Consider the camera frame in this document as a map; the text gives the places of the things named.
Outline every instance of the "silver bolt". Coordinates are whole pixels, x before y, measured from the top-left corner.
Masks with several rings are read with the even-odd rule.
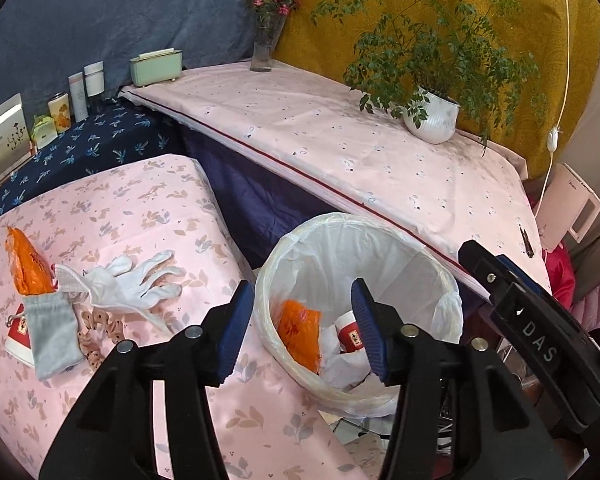
[[[131,352],[133,347],[134,347],[134,342],[129,339],[125,339],[124,341],[120,341],[116,345],[116,350],[118,350],[118,353],[126,354],[128,352]]]
[[[474,347],[478,352],[484,352],[487,348],[489,348],[489,343],[487,343],[486,339],[476,337],[475,339],[471,339],[471,346]]]
[[[420,330],[415,325],[403,325],[400,332],[405,337],[416,337],[420,333]]]
[[[189,339],[198,339],[202,335],[202,327],[199,325],[187,326],[184,335]]]

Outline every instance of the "gray drawstring pouch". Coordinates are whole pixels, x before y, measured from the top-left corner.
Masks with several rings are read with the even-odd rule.
[[[64,293],[25,296],[23,303],[39,381],[64,372],[84,359],[78,346],[78,320]]]

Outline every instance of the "ribbed white pot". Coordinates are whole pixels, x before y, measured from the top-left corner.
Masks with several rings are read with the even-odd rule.
[[[416,128],[413,119],[405,112],[402,120],[407,129],[419,139],[430,144],[440,144],[449,140],[456,132],[456,119],[460,111],[460,105],[441,99],[437,95],[420,88],[421,94],[425,95],[429,102],[422,102],[427,112],[427,118]]]

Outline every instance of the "yellow curtain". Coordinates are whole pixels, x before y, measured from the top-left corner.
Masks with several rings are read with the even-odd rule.
[[[331,18],[311,24],[309,15],[320,0],[300,0],[301,9],[288,20],[274,56],[298,68],[342,82],[346,66],[355,59],[353,44],[361,32],[372,30],[379,17],[377,7],[369,14],[346,16],[344,25]],[[468,0],[484,10],[486,0]],[[510,52],[532,52],[540,69],[539,89],[548,98],[547,114],[538,124],[528,98],[516,111],[513,133],[497,132],[492,140],[526,158],[531,178],[543,174],[549,163],[546,134],[562,107],[566,80],[566,10],[564,0],[518,0],[523,14],[513,28],[498,29]],[[571,81],[562,117],[559,148],[563,147],[589,98],[600,57],[600,5],[596,0],[569,0],[571,19]],[[414,19],[424,16],[417,14]],[[470,124],[459,123],[472,130]]]

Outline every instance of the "trash can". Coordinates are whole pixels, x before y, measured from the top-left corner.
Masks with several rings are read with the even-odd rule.
[[[332,388],[294,361],[275,320],[285,300],[320,310],[328,326],[351,310],[351,284],[364,278],[379,303],[394,306],[405,323],[434,338],[457,343],[462,333],[458,284],[415,238],[391,225],[342,213],[318,216],[286,234],[258,274],[254,320],[264,346],[285,370],[337,415],[364,418],[395,412],[398,386],[377,380],[363,392]]]

